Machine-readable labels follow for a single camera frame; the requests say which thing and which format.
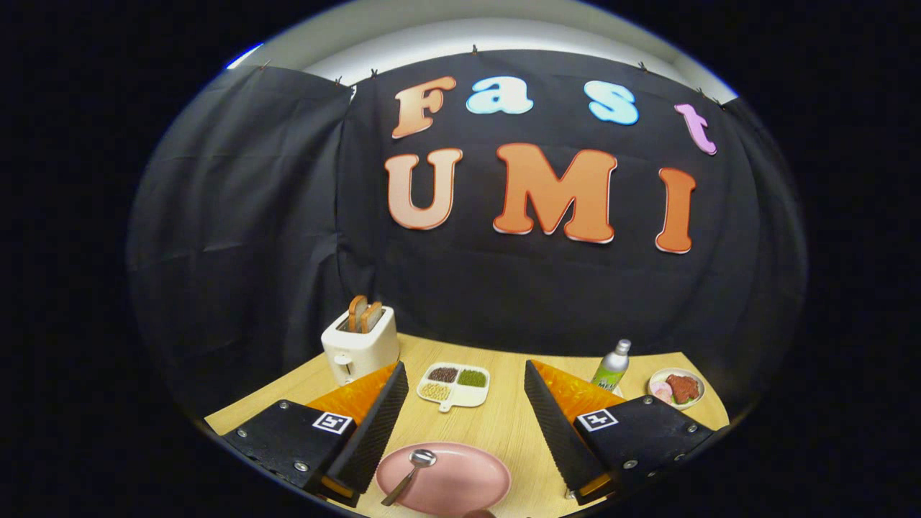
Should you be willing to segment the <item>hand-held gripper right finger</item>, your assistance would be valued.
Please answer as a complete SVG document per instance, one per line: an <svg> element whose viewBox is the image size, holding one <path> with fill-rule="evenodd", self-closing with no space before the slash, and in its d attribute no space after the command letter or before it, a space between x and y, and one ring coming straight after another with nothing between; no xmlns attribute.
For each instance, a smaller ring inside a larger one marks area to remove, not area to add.
<svg viewBox="0 0 921 518"><path fill-rule="evenodd" d="M524 387L579 504L626 499L694 458L714 436L654 396L624 400L538 360L525 363Z"/></svg>

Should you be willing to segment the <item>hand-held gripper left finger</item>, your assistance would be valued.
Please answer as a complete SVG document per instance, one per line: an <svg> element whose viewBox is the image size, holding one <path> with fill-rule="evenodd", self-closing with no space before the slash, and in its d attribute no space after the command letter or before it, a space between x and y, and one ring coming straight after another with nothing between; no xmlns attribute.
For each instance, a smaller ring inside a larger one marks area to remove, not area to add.
<svg viewBox="0 0 921 518"><path fill-rule="evenodd" d="M355 507L408 390L404 364L394 362L308 404L280 399L222 437L302 491Z"/></svg>

